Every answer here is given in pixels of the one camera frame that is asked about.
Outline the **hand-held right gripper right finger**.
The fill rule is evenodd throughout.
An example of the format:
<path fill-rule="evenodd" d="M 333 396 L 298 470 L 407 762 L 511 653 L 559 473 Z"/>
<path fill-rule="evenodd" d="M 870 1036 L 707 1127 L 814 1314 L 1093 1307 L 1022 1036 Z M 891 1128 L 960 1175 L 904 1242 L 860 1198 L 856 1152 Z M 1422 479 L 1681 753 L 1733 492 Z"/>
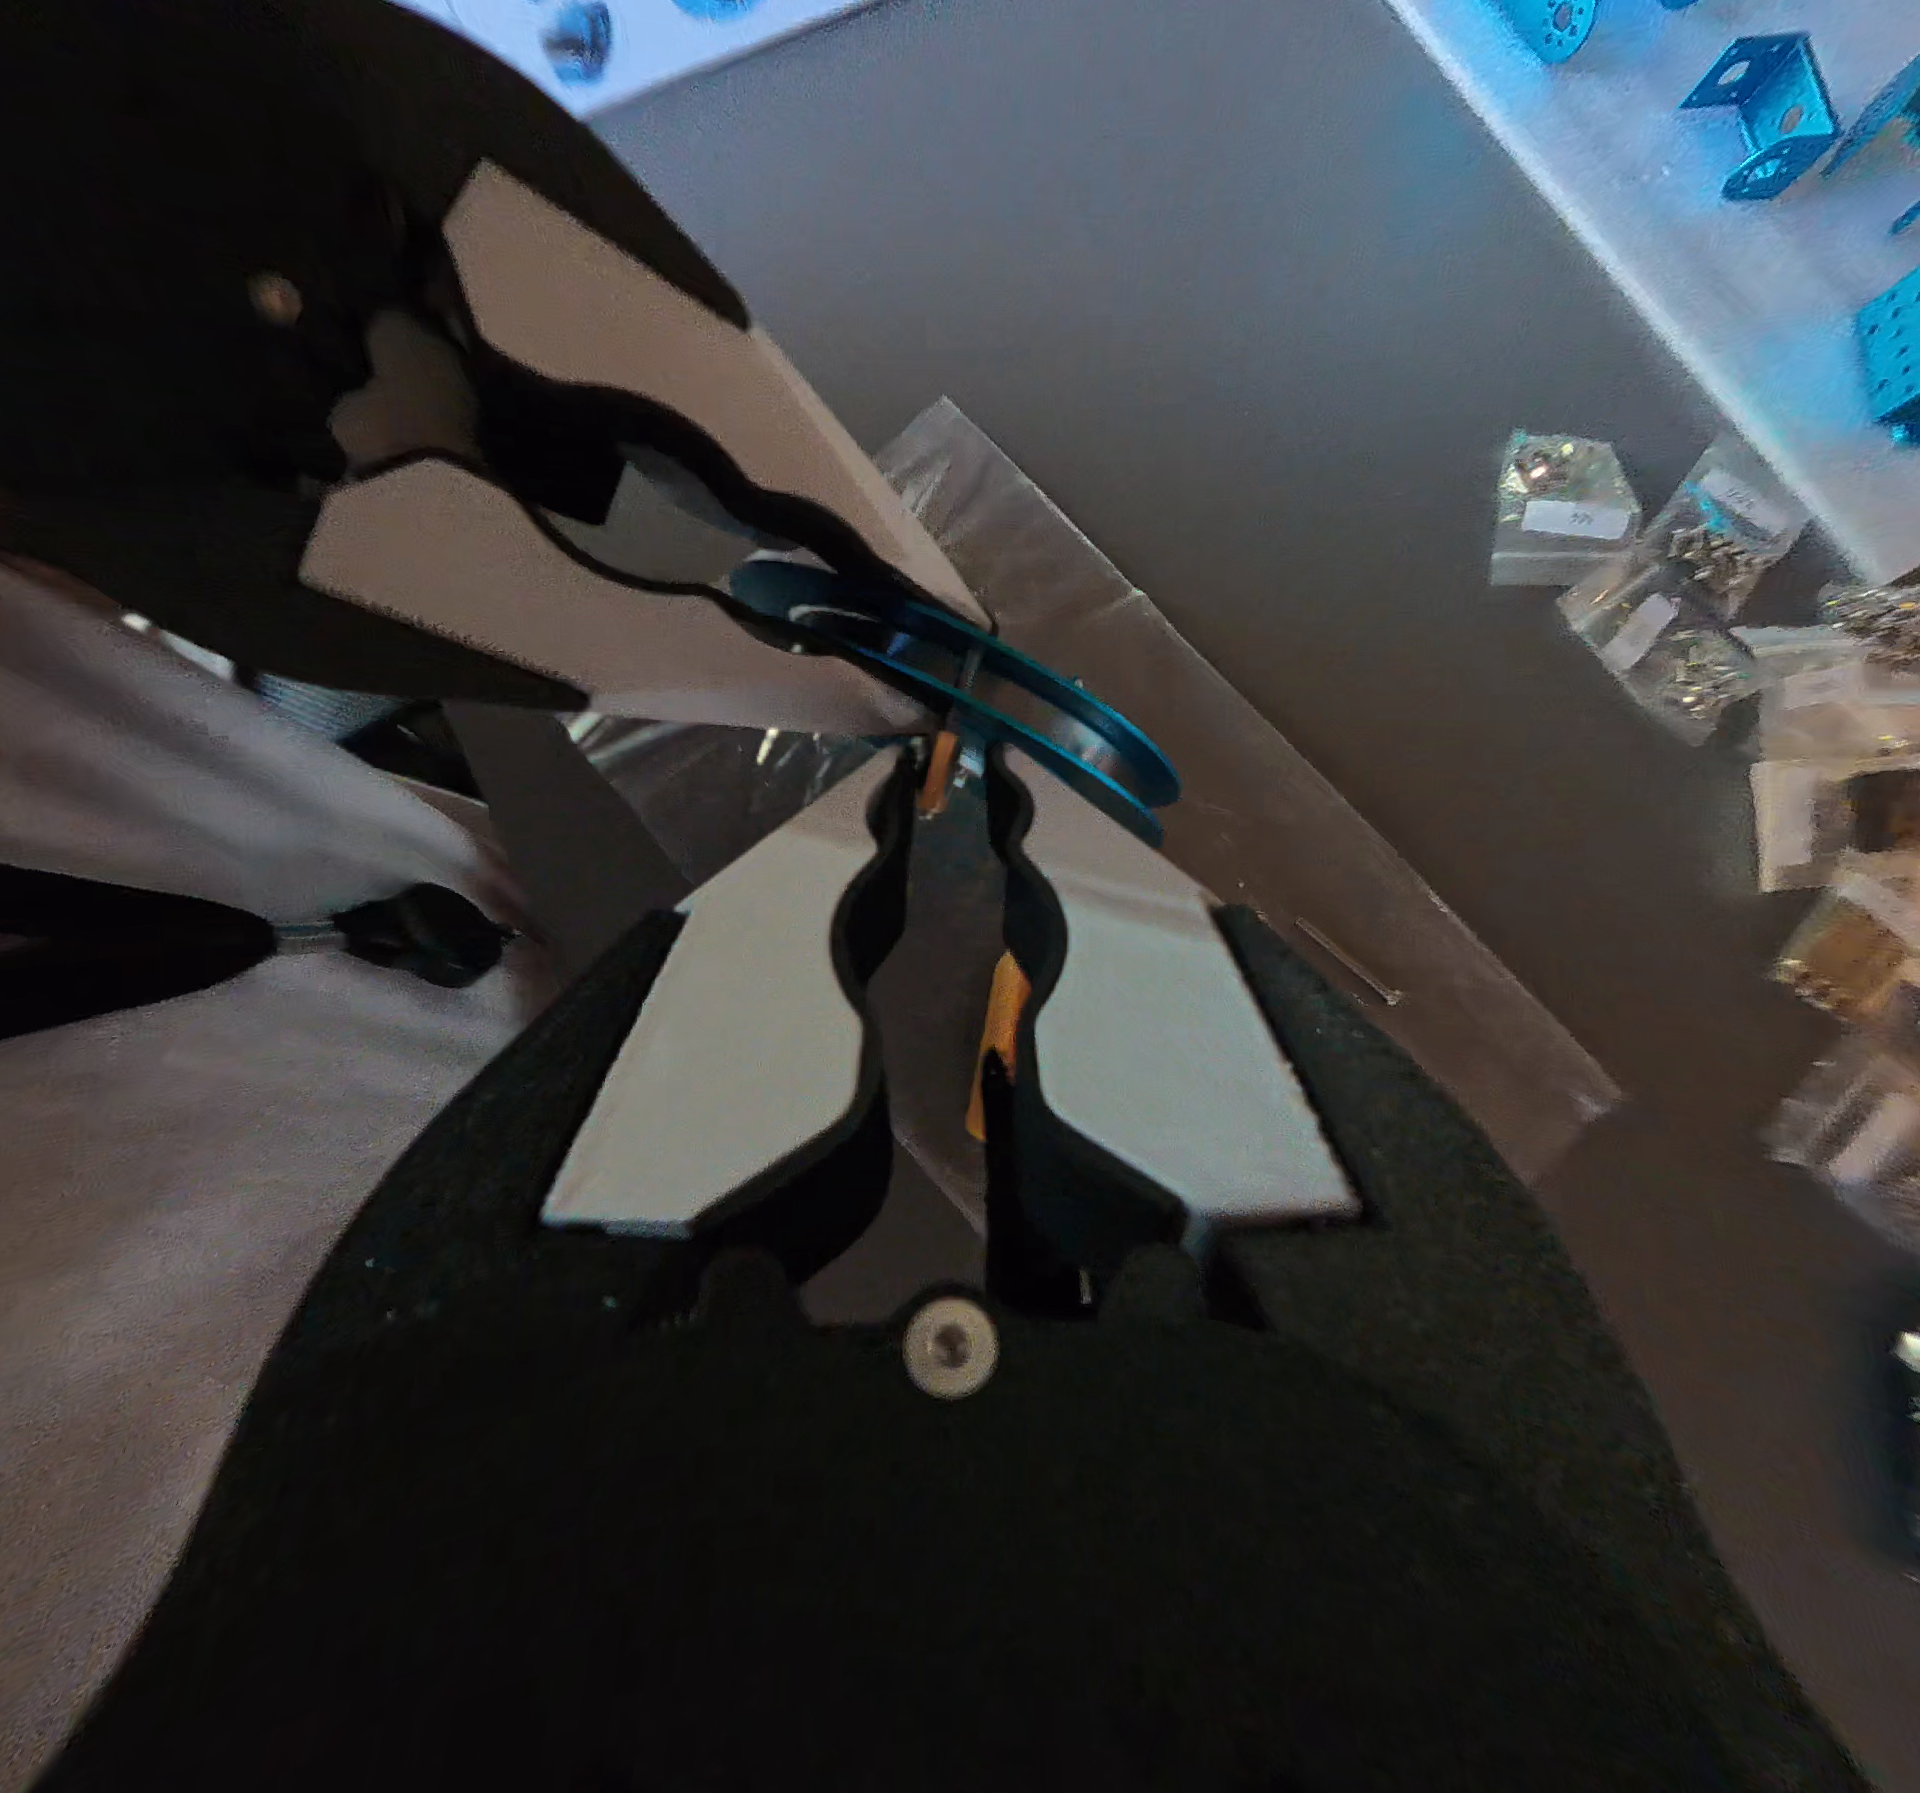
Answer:
<path fill-rule="evenodd" d="M 1145 1250 L 1352 1230 L 1364 1187 L 1257 992 L 1240 910 L 1015 751 L 985 765 L 1001 942 L 1029 983 L 987 1071 L 983 1282 L 1085 1317 Z"/>

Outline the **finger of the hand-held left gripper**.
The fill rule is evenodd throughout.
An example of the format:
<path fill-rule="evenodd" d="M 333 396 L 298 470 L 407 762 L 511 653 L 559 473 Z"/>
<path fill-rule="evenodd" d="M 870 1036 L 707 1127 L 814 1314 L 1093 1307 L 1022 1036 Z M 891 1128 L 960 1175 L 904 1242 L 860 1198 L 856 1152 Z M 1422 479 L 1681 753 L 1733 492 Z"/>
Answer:
<path fill-rule="evenodd" d="M 299 583 L 575 689 L 617 721 L 890 739 L 931 712 L 790 645 L 715 586 L 616 576 L 467 464 L 430 456 L 324 496 Z"/>
<path fill-rule="evenodd" d="M 459 187 L 444 247 L 493 357 L 579 396 L 617 443 L 672 455 L 735 524 L 992 623 L 760 327 L 724 318 L 493 162 Z"/>

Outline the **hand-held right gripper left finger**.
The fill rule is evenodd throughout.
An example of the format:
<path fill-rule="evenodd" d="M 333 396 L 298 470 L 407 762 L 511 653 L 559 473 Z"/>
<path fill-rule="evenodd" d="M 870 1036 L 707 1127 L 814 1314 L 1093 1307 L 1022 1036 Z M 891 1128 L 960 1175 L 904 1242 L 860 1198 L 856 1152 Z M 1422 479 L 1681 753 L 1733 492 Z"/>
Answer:
<path fill-rule="evenodd" d="M 772 1253 L 874 1222 L 893 1131 L 868 991 L 904 928 L 914 762 L 875 755 L 676 909 L 540 1224 Z"/>

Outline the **yellow tool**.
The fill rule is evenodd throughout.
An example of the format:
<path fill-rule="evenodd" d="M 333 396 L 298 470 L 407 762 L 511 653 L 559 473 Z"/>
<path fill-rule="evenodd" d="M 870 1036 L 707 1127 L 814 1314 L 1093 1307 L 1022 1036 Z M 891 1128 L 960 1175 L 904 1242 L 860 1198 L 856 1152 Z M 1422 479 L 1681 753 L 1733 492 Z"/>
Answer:
<path fill-rule="evenodd" d="M 990 1069 L 1014 1085 L 1018 1079 L 1019 1030 L 1031 985 L 1012 950 L 1003 950 L 992 970 L 980 1039 L 971 1065 L 971 1089 L 965 1131 L 978 1146 L 990 1143 Z"/>

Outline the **blue round turntable base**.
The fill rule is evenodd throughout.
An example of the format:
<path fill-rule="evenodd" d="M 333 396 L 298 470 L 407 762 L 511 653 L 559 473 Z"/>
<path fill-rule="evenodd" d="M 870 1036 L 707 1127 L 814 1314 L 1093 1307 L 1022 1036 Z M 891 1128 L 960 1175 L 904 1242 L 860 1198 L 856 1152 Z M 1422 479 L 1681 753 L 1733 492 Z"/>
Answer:
<path fill-rule="evenodd" d="M 987 755 L 1018 751 L 1157 845 L 1157 813 L 1182 795 L 1173 765 L 1077 681 L 941 606 L 878 583 L 778 556 L 751 559 L 726 593 L 790 645 L 836 656 L 918 703 L 939 729 Z"/>

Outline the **grey desk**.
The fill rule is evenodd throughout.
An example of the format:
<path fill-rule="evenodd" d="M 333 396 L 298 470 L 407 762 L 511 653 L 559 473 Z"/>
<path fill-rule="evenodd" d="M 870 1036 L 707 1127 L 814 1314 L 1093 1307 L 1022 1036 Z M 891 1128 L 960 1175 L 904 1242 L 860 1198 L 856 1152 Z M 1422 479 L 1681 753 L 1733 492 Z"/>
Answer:
<path fill-rule="evenodd" d="M 893 0 L 603 113 L 870 445 L 960 404 L 1619 1085 L 1547 1177 L 1721 1556 L 1883 1789 L 1916 1582 L 1868 1442 L 1912 1270 L 1759 1128 L 1745 784 L 1486 580 L 1513 427 L 1644 494 L 1718 415 L 1379 0 Z"/>

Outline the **long silver bolt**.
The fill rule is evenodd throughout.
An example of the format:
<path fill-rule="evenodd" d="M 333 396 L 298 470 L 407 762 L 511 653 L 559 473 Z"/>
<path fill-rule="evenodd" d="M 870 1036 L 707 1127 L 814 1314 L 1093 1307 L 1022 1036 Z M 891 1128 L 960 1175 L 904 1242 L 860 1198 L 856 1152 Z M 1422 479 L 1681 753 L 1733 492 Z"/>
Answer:
<path fill-rule="evenodd" d="M 1334 964 L 1345 980 L 1364 991 L 1379 1006 L 1392 1011 L 1403 1002 L 1403 991 L 1400 986 L 1389 985 L 1385 978 L 1370 970 L 1362 961 L 1358 961 L 1349 950 L 1345 950 L 1305 916 L 1291 916 L 1291 931 L 1325 964 Z"/>

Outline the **large clear plastic bag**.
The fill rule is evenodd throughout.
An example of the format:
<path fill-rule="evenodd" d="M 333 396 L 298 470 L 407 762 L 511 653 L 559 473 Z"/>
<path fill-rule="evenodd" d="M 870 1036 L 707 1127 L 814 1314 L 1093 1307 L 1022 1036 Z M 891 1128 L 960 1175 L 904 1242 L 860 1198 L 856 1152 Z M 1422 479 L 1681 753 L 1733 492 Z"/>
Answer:
<path fill-rule="evenodd" d="M 1166 751 L 1182 782 L 1161 816 L 1166 856 L 1218 901 L 1257 912 L 1370 1014 L 1515 1177 L 1537 1187 L 1613 1110 L 1619 1086 L 1600 1065 L 958 404 L 923 409 L 875 462 L 1010 645 L 1081 677 Z M 812 805 L 866 753 L 821 735 L 592 715 L 568 733 L 688 884 Z M 900 1152 L 980 1230 L 985 1160 L 958 1123 L 954 1060 L 965 1065 L 980 1039 L 997 955 L 983 793 L 971 762 L 951 800 L 960 831 L 916 838 L 914 876 L 931 907 L 914 916 L 893 961 L 912 980 L 908 961 L 951 940 L 958 983 L 938 992 L 912 980 L 920 1004 L 900 996 L 886 1011 L 887 1042 L 904 1060 L 890 1077 Z M 1403 1002 L 1388 1011 L 1355 989 L 1293 935 L 1291 916 L 1400 986 Z"/>

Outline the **pile of small screw bags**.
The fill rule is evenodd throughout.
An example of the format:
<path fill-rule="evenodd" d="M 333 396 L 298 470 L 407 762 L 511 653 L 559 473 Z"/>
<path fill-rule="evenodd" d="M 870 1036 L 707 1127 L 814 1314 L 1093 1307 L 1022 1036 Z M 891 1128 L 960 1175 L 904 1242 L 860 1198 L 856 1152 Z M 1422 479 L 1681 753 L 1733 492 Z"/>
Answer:
<path fill-rule="evenodd" d="M 1768 978 L 1837 1026 L 1764 1143 L 1916 1253 L 1916 574 L 1840 580 L 1807 623 L 1747 624 L 1805 524 L 1733 435 L 1648 512 L 1607 443 L 1513 430 L 1490 580 L 1551 591 L 1570 636 L 1681 743 L 1743 731 L 1753 887 L 1803 896 Z"/>

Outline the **white foam sheet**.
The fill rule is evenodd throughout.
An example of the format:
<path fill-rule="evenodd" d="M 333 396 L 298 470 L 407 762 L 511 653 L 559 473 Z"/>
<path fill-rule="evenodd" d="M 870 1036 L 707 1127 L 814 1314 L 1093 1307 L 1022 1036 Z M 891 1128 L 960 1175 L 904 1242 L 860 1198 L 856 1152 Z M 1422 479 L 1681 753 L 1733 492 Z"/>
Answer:
<path fill-rule="evenodd" d="M 1916 150 L 1888 127 L 1831 176 L 1733 202 L 1735 113 L 1680 109 L 1732 39 L 1807 32 L 1849 125 L 1918 47 L 1918 0 L 1597 0 L 1566 61 L 1491 0 L 1382 0 L 1626 300 L 1874 580 L 1916 569 L 1916 447 L 1874 421 L 1859 308 L 1916 269 Z"/>

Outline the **wide blue perforated bracket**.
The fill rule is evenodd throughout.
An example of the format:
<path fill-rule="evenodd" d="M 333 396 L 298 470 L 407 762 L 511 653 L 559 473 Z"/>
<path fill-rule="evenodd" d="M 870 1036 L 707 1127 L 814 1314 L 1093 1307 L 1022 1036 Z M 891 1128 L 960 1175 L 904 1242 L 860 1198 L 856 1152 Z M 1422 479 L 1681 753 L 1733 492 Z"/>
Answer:
<path fill-rule="evenodd" d="M 1854 318 L 1868 417 L 1908 447 L 1918 447 L 1918 288 L 1920 272 L 1912 269 Z"/>

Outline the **small blue angle bracket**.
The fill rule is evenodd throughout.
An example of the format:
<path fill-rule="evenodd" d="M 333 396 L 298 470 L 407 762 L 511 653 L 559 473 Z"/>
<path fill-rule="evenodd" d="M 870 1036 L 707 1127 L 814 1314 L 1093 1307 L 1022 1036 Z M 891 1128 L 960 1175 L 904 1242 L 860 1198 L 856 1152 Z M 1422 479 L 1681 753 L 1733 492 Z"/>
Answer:
<path fill-rule="evenodd" d="M 1678 108 L 1735 113 L 1742 152 L 1720 186 L 1725 202 L 1786 193 L 1840 135 L 1834 99 L 1805 32 L 1740 36 L 1716 53 Z"/>

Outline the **teal multi-hole metal bracket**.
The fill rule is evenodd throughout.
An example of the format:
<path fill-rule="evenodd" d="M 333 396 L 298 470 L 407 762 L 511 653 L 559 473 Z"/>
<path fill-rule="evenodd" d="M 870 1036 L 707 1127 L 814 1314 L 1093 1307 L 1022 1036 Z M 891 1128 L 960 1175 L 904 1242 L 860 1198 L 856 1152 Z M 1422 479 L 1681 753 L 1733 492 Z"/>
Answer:
<path fill-rule="evenodd" d="M 1882 152 L 1883 158 L 1902 165 L 1918 165 L 1916 53 L 1859 108 L 1819 173 L 1823 180 L 1831 180 L 1869 152 Z"/>

